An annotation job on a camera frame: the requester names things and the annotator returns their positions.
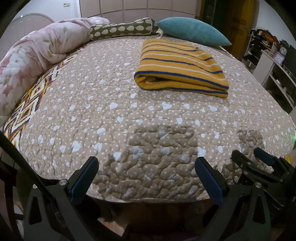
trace polka dot quilt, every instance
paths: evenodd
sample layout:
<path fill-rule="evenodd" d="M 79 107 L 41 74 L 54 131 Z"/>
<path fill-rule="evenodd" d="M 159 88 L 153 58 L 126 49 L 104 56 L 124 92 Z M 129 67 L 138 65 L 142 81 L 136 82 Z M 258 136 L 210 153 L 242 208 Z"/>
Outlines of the polka dot quilt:
<path fill-rule="evenodd" d="M 22 155 L 39 175 L 68 179 L 95 156 L 99 172 L 87 193 L 92 197 L 190 202 L 208 198 L 194 170 L 198 156 L 238 180 L 233 150 L 267 171 L 254 148 L 276 156 L 292 150 L 289 115 L 241 62 L 216 49 L 188 42 L 221 66 L 230 85 L 227 99 L 140 89 L 133 75 L 142 44 L 151 38 L 157 36 L 98 40 L 65 66 L 20 139 Z"/>

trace screw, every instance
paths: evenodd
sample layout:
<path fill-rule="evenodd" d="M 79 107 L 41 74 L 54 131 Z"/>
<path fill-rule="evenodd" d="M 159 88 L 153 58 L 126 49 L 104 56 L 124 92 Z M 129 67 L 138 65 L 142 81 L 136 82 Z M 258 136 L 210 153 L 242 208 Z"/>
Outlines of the screw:
<path fill-rule="evenodd" d="M 255 183 L 255 186 L 256 186 L 257 188 L 260 188 L 260 187 L 261 187 L 261 183 Z"/>
<path fill-rule="evenodd" d="M 234 185 L 235 181 L 233 181 L 232 179 L 227 179 L 227 184 L 228 185 Z"/>
<path fill-rule="evenodd" d="M 66 183 L 67 183 L 67 179 L 62 179 L 62 180 L 60 180 L 60 182 L 59 182 L 59 184 L 60 184 L 61 186 L 65 185 Z"/>

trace blue gripper pad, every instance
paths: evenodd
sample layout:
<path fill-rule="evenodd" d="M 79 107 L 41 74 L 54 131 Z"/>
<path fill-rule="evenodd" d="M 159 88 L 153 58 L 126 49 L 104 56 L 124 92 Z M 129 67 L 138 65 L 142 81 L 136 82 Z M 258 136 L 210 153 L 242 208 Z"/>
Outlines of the blue gripper pad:
<path fill-rule="evenodd" d="M 272 155 L 263 151 L 259 147 L 254 149 L 254 156 L 263 161 L 266 165 L 272 167 L 275 164 L 275 160 Z"/>
<path fill-rule="evenodd" d="M 208 168 L 212 167 L 208 164 L 209 167 L 207 168 L 206 165 L 202 162 L 202 158 L 203 157 L 198 157 L 195 160 L 195 172 L 198 175 L 203 186 L 205 187 L 212 202 L 217 204 L 218 206 L 221 206 L 224 203 L 223 190 L 208 170 Z"/>
<path fill-rule="evenodd" d="M 91 156 L 79 170 L 75 171 L 78 172 L 78 176 L 73 173 L 72 176 L 77 178 L 76 180 L 73 180 L 74 183 L 70 190 L 70 201 L 74 206 L 82 202 L 89 186 L 98 173 L 98 170 L 99 161 L 96 157 Z"/>

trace striped towel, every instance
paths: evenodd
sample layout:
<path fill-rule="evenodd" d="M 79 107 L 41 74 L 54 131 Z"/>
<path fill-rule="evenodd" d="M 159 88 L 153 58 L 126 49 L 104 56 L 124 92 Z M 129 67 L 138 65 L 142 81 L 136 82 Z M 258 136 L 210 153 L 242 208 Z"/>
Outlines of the striped towel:
<path fill-rule="evenodd" d="M 190 91 L 227 98 L 229 84 L 212 56 L 190 44 L 162 39 L 143 43 L 135 81 L 144 90 Z"/>

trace black clock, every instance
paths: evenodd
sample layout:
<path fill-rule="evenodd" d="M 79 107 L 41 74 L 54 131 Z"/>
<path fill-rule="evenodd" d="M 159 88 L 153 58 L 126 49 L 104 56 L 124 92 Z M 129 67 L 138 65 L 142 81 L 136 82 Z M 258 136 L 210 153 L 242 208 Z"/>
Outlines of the black clock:
<path fill-rule="evenodd" d="M 286 56 L 289 44 L 285 40 L 280 41 L 279 52 L 281 55 Z"/>

